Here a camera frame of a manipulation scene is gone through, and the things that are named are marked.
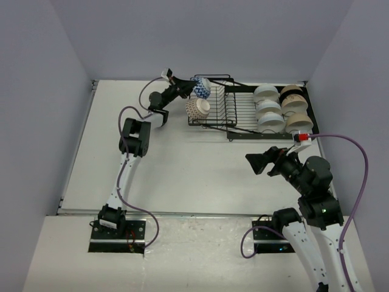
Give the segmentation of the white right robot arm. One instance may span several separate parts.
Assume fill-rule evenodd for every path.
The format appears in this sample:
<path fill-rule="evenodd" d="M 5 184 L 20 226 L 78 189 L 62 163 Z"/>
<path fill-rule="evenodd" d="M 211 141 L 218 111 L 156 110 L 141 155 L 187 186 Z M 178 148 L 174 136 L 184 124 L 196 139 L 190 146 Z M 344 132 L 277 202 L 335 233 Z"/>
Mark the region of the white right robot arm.
<path fill-rule="evenodd" d="M 301 196 L 299 209 L 277 210 L 269 231 L 292 246 L 314 291 L 362 291 L 345 243 L 349 222 L 331 193 L 331 166 L 320 156 L 301 163 L 294 148 L 271 147 L 261 154 L 247 154 L 255 174 L 274 166 L 269 176 L 282 176 Z"/>

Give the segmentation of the beige bowl front row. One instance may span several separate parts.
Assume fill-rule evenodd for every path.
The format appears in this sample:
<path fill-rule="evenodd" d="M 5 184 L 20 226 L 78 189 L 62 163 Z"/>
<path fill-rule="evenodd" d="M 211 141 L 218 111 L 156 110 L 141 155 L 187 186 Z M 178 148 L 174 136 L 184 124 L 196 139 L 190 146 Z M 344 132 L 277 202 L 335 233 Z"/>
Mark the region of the beige bowl front row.
<path fill-rule="evenodd" d="M 295 131 L 309 132 L 314 126 L 311 118 L 305 113 L 294 113 L 289 116 L 286 121 L 286 132 L 292 133 Z"/>

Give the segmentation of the light blue bowl front row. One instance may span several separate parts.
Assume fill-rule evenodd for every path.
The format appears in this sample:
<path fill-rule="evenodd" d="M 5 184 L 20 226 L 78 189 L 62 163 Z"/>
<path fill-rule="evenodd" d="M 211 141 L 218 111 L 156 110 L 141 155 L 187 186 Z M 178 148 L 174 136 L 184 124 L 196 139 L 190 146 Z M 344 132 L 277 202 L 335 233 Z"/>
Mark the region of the light blue bowl front row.
<path fill-rule="evenodd" d="M 275 134 L 284 130 L 286 122 L 278 113 L 268 112 L 258 120 L 258 131 L 260 133 Z"/>

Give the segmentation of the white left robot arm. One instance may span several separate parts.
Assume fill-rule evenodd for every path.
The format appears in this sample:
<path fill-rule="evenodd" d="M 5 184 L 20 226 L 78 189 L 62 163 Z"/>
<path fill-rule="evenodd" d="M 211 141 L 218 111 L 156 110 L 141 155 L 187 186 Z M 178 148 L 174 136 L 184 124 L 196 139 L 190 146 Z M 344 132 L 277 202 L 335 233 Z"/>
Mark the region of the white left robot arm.
<path fill-rule="evenodd" d="M 156 234 L 145 244 L 145 248 L 156 241 L 160 231 L 159 222 L 150 211 L 127 202 L 123 194 L 131 184 L 130 178 L 136 171 L 137 164 L 147 154 L 151 130 L 164 126 L 168 120 L 169 112 L 165 107 L 176 97 L 187 99 L 197 84 L 196 81 L 176 77 L 168 77 L 167 82 L 169 86 L 163 92 L 154 91 L 149 95 L 147 116 L 143 117 L 134 106 L 125 106 L 120 110 L 117 120 L 121 152 L 119 172 L 107 202 L 98 213 L 98 225 L 105 227 L 105 232 L 113 239 L 119 239 L 126 233 L 125 207 L 151 216 L 156 224 Z"/>

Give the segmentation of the blue zigzag patterned bowl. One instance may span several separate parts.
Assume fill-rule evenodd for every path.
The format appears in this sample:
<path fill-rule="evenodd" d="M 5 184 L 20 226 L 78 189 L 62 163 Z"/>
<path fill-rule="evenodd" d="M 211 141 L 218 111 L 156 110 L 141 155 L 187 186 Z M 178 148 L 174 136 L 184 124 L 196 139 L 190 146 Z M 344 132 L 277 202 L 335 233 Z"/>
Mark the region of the blue zigzag patterned bowl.
<path fill-rule="evenodd" d="M 204 77 L 191 77 L 190 80 L 196 82 L 192 93 L 199 99 L 207 100 L 212 88 L 210 80 Z"/>

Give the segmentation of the brown patterned ceramic bowl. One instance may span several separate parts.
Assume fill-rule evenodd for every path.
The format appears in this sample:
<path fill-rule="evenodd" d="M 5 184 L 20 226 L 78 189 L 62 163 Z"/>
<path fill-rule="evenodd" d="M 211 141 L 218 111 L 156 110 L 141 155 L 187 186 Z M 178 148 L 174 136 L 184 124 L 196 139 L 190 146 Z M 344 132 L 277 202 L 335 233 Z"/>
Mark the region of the brown patterned ceramic bowl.
<path fill-rule="evenodd" d="M 185 104 L 185 110 L 189 120 L 204 120 L 208 118 L 211 106 L 206 99 L 189 99 Z"/>

